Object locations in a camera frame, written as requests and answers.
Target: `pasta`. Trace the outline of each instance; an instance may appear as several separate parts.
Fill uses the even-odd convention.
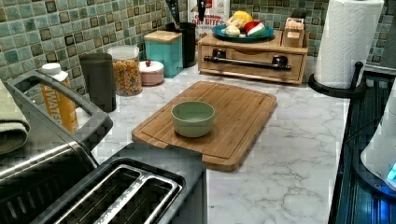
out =
[[[142,80],[139,72],[139,61],[119,60],[113,62],[116,94],[131,96],[139,94],[142,89]]]

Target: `plate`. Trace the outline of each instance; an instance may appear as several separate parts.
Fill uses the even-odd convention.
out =
[[[220,40],[232,41],[232,42],[251,43],[251,42],[257,42],[257,41],[263,41],[274,34],[274,30],[272,28],[265,27],[265,35],[263,35],[263,36],[232,37],[232,36],[225,35],[224,33],[221,32],[221,30],[226,27],[227,27],[226,24],[222,24],[222,25],[213,27],[212,31],[213,31],[213,35],[215,36],[215,38],[220,39]]]

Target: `white marble countertop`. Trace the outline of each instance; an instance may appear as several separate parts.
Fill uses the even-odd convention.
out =
[[[309,58],[305,80],[313,63]],[[306,84],[200,75],[195,65],[139,95],[117,96],[117,110],[109,113],[114,126],[93,156],[102,163],[131,143],[133,128],[198,80],[270,93],[277,101],[240,169],[208,170],[208,223],[327,223],[349,101]]]

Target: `wooden cutting board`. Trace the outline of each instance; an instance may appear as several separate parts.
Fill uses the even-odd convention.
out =
[[[186,101],[202,101],[215,108],[209,134],[188,138],[174,131],[171,110]],[[238,169],[275,106],[271,94],[198,81],[133,129],[132,138],[156,147],[174,145],[199,151],[207,168],[231,172]]]

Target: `glass jar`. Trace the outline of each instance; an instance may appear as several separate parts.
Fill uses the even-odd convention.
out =
[[[139,48],[137,46],[116,46],[108,49],[113,58],[116,94],[132,96],[142,92],[142,79],[139,71]]]

